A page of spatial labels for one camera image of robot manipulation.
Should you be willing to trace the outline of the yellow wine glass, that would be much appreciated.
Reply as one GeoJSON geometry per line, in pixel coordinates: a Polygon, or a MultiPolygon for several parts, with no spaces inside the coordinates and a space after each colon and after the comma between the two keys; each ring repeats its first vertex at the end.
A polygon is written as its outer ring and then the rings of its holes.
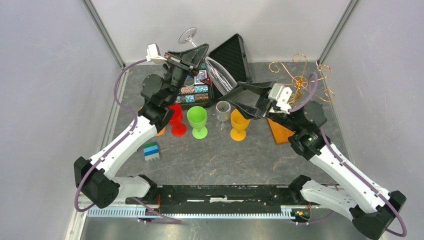
{"type": "Polygon", "coordinates": [[[230,131],[230,137],[234,141],[242,141],[246,137],[246,129],[250,124],[250,120],[243,117],[243,115],[235,109],[230,115],[230,122],[232,129],[230,131]]]}

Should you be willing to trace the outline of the clear wine glass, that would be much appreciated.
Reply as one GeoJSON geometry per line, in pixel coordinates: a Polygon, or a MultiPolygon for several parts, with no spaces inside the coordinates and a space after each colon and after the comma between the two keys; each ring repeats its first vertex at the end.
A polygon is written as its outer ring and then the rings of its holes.
{"type": "Polygon", "coordinates": [[[218,120],[217,127],[220,131],[225,128],[225,122],[230,118],[231,105],[228,101],[221,100],[215,106],[215,116],[218,120]]]}
{"type": "MultiPolygon", "coordinates": [[[[193,47],[197,47],[197,43],[193,40],[193,37],[197,33],[196,27],[190,27],[184,31],[178,39],[180,45],[190,43],[193,47]]],[[[229,95],[237,86],[237,82],[230,72],[219,62],[212,59],[209,56],[204,57],[203,62],[206,66],[206,71],[213,85],[218,89],[222,96],[229,95]]]]}

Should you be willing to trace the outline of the green wine glass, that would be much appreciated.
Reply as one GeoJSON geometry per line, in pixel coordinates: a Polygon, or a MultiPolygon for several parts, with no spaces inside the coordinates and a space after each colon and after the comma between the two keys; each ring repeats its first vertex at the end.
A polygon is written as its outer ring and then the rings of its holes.
{"type": "Polygon", "coordinates": [[[206,128],[207,111],[201,106],[193,106],[187,111],[187,119],[192,127],[192,135],[194,138],[201,140],[208,134],[206,128]]]}

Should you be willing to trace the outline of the red wine glass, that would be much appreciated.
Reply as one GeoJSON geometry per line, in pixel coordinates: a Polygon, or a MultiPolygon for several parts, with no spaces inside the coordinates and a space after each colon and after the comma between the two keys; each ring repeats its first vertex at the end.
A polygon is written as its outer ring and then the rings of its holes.
{"type": "Polygon", "coordinates": [[[168,122],[171,125],[171,133],[175,137],[182,137],[187,132],[187,127],[183,123],[183,111],[179,104],[170,105],[168,107],[173,110],[173,114],[168,122]]]}

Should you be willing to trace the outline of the orange wine glass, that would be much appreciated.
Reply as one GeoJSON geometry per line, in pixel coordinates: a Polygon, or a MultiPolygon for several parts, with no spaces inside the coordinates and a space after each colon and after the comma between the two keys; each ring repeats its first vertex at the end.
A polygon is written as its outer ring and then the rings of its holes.
{"type": "Polygon", "coordinates": [[[164,127],[163,129],[161,129],[155,136],[156,137],[158,137],[158,136],[161,136],[161,135],[163,135],[164,133],[166,132],[166,127],[164,127]]]}

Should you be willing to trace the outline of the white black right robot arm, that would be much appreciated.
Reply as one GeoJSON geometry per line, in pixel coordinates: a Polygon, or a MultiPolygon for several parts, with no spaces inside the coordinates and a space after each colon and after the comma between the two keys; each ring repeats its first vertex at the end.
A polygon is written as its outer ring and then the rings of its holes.
{"type": "Polygon", "coordinates": [[[236,101],[233,105],[246,119],[268,118],[292,131],[288,139],[292,149],[342,187],[342,191],[337,191],[300,175],[288,191],[293,203],[319,204],[350,220],[367,238],[378,240],[389,231],[393,220],[401,218],[406,196],[398,190],[389,191],[367,177],[331,142],[323,129],[327,122],[323,106],[312,100],[317,85],[313,80],[307,98],[292,107],[289,103],[292,90],[282,83],[238,82],[239,87],[259,98],[253,107],[236,101]]]}

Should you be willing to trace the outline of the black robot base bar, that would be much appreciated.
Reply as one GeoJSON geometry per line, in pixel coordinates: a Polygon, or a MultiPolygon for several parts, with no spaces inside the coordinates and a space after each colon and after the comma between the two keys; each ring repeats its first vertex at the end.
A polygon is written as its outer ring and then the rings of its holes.
{"type": "Polygon", "coordinates": [[[276,214],[282,206],[306,208],[287,185],[157,185],[140,199],[162,214],[276,214]]]}

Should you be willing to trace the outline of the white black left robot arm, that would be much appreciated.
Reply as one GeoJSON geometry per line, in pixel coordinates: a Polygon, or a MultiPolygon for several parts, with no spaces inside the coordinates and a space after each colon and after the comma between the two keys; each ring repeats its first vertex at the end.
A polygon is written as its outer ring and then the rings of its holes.
{"type": "Polygon", "coordinates": [[[161,54],[157,44],[153,43],[148,45],[145,59],[133,63],[134,66],[144,62],[162,65],[165,73],[145,77],[140,93],[144,104],[139,111],[135,112],[118,102],[121,108],[127,109],[133,116],[133,121],[123,132],[89,159],[81,156],[74,162],[77,187],[74,207],[78,212],[86,211],[79,207],[81,194],[91,201],[92,206],[100,209],[116,199],[139,197],[145,204],[156,200],[157,190],[145,178],[116,177],[116,173],[136,150],[168,125],[174,114],[170,106],[175,103],[186,78],[195,77],[199,73],[209,47],[209,44],[204,43],[188,50],[161,54]]]}

